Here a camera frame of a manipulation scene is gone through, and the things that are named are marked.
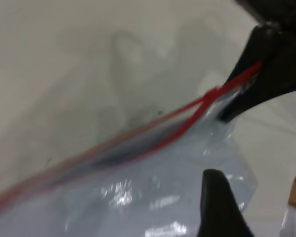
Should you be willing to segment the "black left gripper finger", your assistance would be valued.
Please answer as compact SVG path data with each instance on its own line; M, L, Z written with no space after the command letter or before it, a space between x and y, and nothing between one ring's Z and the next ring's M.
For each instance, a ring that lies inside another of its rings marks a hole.
M203 172L200 216L200 237L252 236L230 184L219 170L206 169Z

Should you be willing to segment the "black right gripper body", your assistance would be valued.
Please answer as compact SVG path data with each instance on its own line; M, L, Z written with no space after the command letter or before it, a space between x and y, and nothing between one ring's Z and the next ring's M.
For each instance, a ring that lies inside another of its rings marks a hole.
M258 22L276 22L284 29L296 32L296 0L238 0Z

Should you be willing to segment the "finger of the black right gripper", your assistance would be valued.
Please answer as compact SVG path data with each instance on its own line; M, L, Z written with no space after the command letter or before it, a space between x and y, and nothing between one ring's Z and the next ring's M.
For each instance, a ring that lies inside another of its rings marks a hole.
M296 38L280 32L280 48L271 63L266 87L249 87L236 96L219 114L220 121L232 121L245 111L281 95L296 91Z
M268 71L280 48L280 33L272 25L256 26L224 86L266 87Z

